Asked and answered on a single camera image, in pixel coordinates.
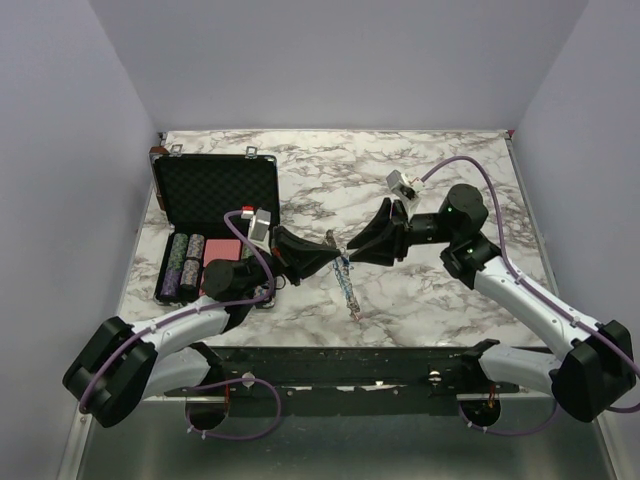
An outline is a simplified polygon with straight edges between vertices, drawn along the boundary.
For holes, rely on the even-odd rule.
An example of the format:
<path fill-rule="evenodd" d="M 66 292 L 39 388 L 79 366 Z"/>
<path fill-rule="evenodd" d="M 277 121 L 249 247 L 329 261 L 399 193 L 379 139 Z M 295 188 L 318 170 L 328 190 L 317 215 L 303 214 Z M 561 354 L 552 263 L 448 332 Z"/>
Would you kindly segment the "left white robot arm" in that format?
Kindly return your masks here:
<path fill-rule="evenodd" d="M 257 287 L 265 286 L 270 296 L 277 277 L 297 285 L 340 255 L 282 226 L 275 228 L 269 249 L 251 242 L 245 246 L 251 252 L 245 259 L 215 259 L 206 265 L 204 293 L 194 302 L 137 325 L 118 316 L 99 325 L 62 379 L 82 413 L 103 427 L 118 424 L 143 398 L 155 395 L 165 381 L 161 369 L 179 352 L 240 325 L 261 300 Z"/>

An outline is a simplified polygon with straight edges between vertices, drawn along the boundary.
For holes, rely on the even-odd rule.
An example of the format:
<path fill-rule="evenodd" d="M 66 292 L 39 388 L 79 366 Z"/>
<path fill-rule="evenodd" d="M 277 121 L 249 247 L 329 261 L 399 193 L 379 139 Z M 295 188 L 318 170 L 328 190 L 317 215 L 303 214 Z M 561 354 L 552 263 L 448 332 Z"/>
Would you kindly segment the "grey blue spiral keyring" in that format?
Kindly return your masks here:
<path fill-rule="evenodd" d="M 361 321 L 363 319 L 363 315 L 350 277 L 351 264 L 350 266 L 344 265 L 340 256 L 342 254 L 347 255 L 346 251 L 344 249 L 340 249 L 339 252 L 340 255 L 332 260 L 332 269 L 345 298 L 350 317 L 355 321 Z"/>

